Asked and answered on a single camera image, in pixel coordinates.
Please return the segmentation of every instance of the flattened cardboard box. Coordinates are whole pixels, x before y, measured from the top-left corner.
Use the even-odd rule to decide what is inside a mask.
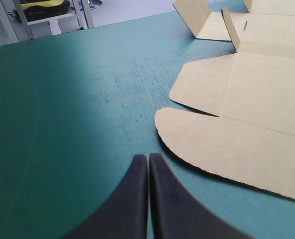
[[[295,136],[173,108],[156,112],[168,148],[207,172],[295,199]]]
[[[295,1],[244,0],[244,3],[250,13],[295,15]],[[205,0],[176,0],[173,5],[196,38],[230,41],[221,14],[212,12]],[[230,13],[230,15],[235,25],[243,29],[245,18],[253,14]]]
[[[220,117],[161,109],[157,130],[186,162],[295,199],[295,17],[253,17],[243,30],[223,17],[238,53],[187,63],[170,92]]]

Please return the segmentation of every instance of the black curved piece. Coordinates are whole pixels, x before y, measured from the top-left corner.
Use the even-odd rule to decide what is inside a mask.
[[[249,239],[201,205],[159,153],[150,155],[150,199],[155,239]]]
[[[125,176],[104,204],[64,239],[144,239],[148,213],[145,155],[133,158]]]

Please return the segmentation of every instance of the yellow object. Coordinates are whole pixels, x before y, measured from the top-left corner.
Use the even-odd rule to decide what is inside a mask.
[[[57,6],[63,3],[64,0],[50,0],[50,1],[38,1],[38,2],[29,2],[29,3],[23,3],[20,4],[22,10],[26,10],[27,8],[31,6],[44,6],[44,7],[51,7],[51,6]]]

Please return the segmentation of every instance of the white floor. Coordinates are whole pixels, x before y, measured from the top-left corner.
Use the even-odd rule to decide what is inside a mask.
[[[13,11],[12,0],[2,0],[7,11]],[[129,21],[147,16],[158,15],[166,12],[175,11],[172,3],[174,0],[102,0],[103,4],[91,11],[95,26],[103,26],[117,22]],[[214,3],[225,0],[206,0],[207,3]],[[22,25],[14,18],[11,18],[15,31],[20,41],[28,40]],[[79,30],[76,18],[64,18],[59,20],[62,33]],[[0,33],[6,39],[2,24],[0,23]],[[50,36],[49,24],[34,26],[32,29],[34,38]]]

